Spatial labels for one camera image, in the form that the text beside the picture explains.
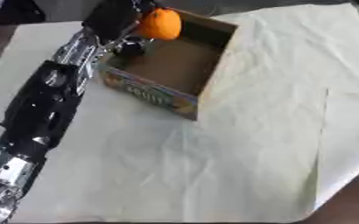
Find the dark table surface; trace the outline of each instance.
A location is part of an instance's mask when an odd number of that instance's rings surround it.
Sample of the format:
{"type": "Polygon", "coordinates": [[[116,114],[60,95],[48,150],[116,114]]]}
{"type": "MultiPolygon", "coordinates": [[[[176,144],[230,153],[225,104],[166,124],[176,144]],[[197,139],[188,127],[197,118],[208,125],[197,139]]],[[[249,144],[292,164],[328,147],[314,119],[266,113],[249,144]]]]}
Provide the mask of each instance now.
{"type": "MultiPolygon", "coordinates": [[[[0,57],[16,28],[0,26],[0,57]]],[[[359,176],[308,219],[298,223],[359,224],[359,176]]]]}

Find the white paper sheet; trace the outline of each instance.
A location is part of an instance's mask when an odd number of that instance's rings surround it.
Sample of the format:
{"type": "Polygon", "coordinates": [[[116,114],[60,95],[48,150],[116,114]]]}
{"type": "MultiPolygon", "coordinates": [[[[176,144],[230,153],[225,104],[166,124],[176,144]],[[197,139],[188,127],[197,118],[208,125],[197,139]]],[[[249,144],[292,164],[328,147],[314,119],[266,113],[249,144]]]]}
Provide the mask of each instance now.
{"type": "MultiPolygon", "coordinates": [[[[359,172],[355,9],[304,5],[219,19],[241,27],[198,122],[91,81],[14,221],[289,222],[350,181],[359,172]]],[[[0,121],[79,28],[17,29],[0,60],[0,121]]]]}

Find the orange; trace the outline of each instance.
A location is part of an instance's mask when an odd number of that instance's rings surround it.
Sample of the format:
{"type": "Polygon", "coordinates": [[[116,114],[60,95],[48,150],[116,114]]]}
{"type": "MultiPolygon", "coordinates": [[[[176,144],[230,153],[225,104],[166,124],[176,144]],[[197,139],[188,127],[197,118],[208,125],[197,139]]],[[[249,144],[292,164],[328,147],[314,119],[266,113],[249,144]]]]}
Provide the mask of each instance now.
{"type": "Polygon", "coordinates": [[[140,24],[138,32],[148,39],[175,39],[181,32],[181,18],[174,10],[156,9],[140,24]]]}

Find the robotic arm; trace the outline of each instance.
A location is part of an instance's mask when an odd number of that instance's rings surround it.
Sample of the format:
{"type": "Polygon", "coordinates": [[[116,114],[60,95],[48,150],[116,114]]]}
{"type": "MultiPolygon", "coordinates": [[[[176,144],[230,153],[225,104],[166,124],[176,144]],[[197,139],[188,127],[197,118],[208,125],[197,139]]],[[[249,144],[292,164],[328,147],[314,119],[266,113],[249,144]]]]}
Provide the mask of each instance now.
{"type": "Polygon", "coordinates": [[[0,123],[0,223],[28,193],[72,122],[104,53],[143,53],[148,39],[133,36],[140,20],[159,7],[152,0],[103,1],[82,30],[45,61],[18,92],[0,123]]]}

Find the open cardboard box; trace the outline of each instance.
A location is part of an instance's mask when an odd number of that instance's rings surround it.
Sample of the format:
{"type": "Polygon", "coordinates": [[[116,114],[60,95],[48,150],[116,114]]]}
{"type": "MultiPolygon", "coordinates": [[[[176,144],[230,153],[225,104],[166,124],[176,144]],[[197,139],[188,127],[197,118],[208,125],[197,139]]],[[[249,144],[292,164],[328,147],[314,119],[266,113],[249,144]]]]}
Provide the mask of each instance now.
{"type": "Polygon", "coordinates": [[[175,40],[154,40],[143,56],[126,63],[116,57],[102,66],[104,82],[191,120],[199,99],[236,26],[178,11],[182,31],[175,40]]]}

